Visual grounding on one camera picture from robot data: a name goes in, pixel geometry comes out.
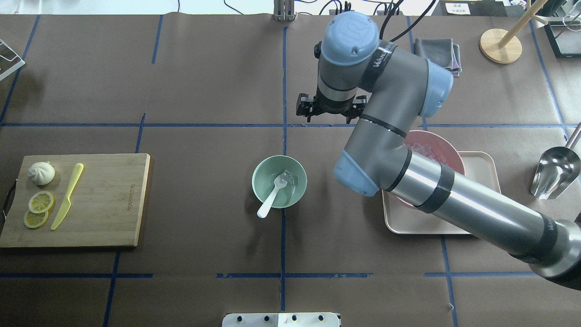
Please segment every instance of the black joint band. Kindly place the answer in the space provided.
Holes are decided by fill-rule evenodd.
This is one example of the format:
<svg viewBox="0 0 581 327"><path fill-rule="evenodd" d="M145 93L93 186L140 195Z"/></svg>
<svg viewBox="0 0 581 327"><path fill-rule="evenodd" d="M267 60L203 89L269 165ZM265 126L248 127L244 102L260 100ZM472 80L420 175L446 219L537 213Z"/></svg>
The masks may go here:
<svg viewBox="0 0 581 327"><path fill-rule="evenodd" d="M382 121L380 119L377 119L375 117L372 117L370 115L366 115L366 114L362 113L361 116L359 116L359 118L363 118L365 120L369 120L370 122L372 122L374 124L377 124L377 125L380 125L381 127L385 128L386 130L392 131L392 132L396 133L397 135L399 135L399 136L401 136L403 138L405 138L407 136L407 133L404 132L404 131L402 131L402 130L400 130L399 128L397 128L397 127L395 127L395 126L393 126L391 124L388 124L388 123L386 123L386 122L384 122L384 121Z"/></svg>
<svg viewBox="0 0 581 327"><path fill-rule="evenodd" d="M430 197L422 204L415 206L416 208L431 214L438 210L446 200L448 200L454 186L454 171L452 168L440 164L442 171L440 172L440 179L437 181L436 188Z"/></svg>
<svg viewBox="0 0 581 327"><path fill-rule="evenodd" d="M385 46L380 45L377 50L371 55L371 59L367 64L367 68L363 72L361 77L361 83L359 87L367 92L371 92L375 87L375 83L385 70L385 66L388 64L389 59L393 55L393 51L396 49L397 44L393 42L387 43Z"/></svg>
<svg viewBox="0 0 581 327"><path fill-rule="evenodd" d="M411 150L408 149L406 161L404 162L403 167L401 167L399 175L397 175L396 180L393 181L392 185L385 189L386 192L391 192L391 191L393 191L393 189L395 189L397 187L399 182L401 182L401 179L403 178L403 176L406 174L406 170L410 166L410 162L411 162Z"/></svg>
<svg viewBox="0 0 581 327"><path fill-rule="evenodd" d="M551 252L557 242L557 226L553 219L543 214L541 214L541 216L543 217L544 229L543 235L537 245L535 245L535 247L533 247L533 249L528 253L521 255L511 254L511 256L526 262L527 264L535 264L545 259L549 252Z"/></svg>

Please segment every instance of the white floor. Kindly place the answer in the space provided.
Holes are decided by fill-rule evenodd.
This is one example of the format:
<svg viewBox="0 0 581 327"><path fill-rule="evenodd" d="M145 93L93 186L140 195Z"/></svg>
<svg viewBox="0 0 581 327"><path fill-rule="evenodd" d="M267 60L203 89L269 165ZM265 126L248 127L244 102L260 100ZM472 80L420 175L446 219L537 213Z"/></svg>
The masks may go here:
<svg viewBox="0 0 581 327"><path fill-rule="evenodd" d="M497 1L503 1L507 5L509 0ZM352 10L368 15L371 15L377 6L377 3L365 0L350 0L349 2L352 4ZM431 0L406 0L401 4L401 11L408 16L419 16L430 2ZM183 13L238 14L228 8L223 0L0 0L0 13L159 15L178 11L178 3L180 12ZM274 7L273 0L226 0L226 3L244 14L273 13ZM326 3L327 0L316 0L314 3L295 1L295 11L317 15ZM327 9L333 8L335 8L334 4L327 6Z"/></svg>

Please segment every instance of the knife handle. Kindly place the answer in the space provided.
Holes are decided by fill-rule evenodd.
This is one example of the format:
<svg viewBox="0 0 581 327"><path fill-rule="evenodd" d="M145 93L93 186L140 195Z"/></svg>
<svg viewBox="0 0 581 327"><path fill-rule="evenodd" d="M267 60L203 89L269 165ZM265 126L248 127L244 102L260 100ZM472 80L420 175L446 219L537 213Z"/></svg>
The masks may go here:
<svg viewBox="0 0 581 327"><path fill-rule="evenodd" d="M69 198L73 193L75 185L77 185L78 178L81 177L81 173L83 172L83 168L85 166L82 163L77 163L73 168L73 173L71 173L71 179L69 181L69 186L67 187L67 191L64 194L65 198Z"/></svg>

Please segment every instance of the white spoon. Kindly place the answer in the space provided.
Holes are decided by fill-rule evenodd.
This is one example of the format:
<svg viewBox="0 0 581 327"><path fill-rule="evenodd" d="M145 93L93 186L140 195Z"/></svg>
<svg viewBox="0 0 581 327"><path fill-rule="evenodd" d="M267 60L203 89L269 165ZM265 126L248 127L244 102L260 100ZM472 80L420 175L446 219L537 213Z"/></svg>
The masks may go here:
<svg viewBox="0 0 581 327"><path fill-rule="evenodd" d="M264 203L258 209L258 217L265 218L272 207L272 203L274 202L274 198L277 197L277 193L280 189L283 189L288 184L289 180L292 178L292 173L288 170L285 170L282 174L278 175L277 178L274 179L274 189L270 193L270 195L264 200Z"/></svg>

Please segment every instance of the robotic arm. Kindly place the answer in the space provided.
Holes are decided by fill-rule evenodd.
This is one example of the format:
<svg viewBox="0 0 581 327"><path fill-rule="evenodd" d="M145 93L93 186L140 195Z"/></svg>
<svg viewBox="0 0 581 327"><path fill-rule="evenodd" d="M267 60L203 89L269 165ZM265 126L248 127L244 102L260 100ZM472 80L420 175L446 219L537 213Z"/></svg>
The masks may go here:
<svg viewBox="0 0 581 327"><path fill-rule="evenodd" d="M300 94L297 115L359 117L333 174L371 197L391 192L526 262L539 276L581 290L581 228L554 221L403 145L416 116L431 117L452 87L438 65L379 39L366 15L333 18L321 43L317 93ZM369 103L355 98L371 92Z"/></svg>

